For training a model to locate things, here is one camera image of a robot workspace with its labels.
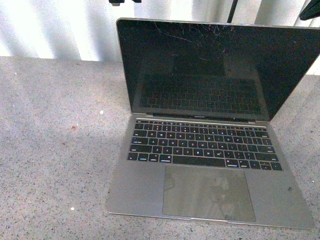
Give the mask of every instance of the laptop lid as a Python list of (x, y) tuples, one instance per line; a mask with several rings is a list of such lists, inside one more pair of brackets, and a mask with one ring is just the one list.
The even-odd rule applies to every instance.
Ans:
[(133, 113), (270, 121), (320, 54), (317, 28), (121, 18)]

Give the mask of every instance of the gray countertop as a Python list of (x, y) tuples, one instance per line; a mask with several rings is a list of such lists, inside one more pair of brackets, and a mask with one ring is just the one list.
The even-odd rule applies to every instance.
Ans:
[(0, 239), (320, 238), (319, 76), (306, 76), (271, 122), (313, 230), (109, 214), (131, 114), (122, 64), (0, 57), (0, 77)]

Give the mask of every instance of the spacebar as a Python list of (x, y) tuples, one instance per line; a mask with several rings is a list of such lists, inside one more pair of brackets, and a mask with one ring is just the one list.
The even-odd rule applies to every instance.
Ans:
[(225, 167), (226, 163), (223, 158), (214, 157), (199, 157), (199, 156), (173, 156), (172, 163), (186, 164), (186, 165), (199, 165), (211, 167)]

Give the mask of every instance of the laptop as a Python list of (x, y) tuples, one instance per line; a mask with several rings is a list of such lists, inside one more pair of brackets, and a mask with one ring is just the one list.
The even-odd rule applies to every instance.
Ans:
[(317, 28), (120, 18), (132, 115), (111, 214), (312, 229), (270, 125), (320, 54)]

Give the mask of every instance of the white curtain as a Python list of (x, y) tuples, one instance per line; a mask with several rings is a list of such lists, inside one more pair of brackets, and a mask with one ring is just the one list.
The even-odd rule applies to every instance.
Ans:
[[(320, 26), (301, 21), (310, 0), (239, 0), (233, 23)], [(0, 56), (120, 61), (120, 17), (225, 23), (232, 0), (0, 0)], [(320, 75), (320, 59), (309, 74)]]

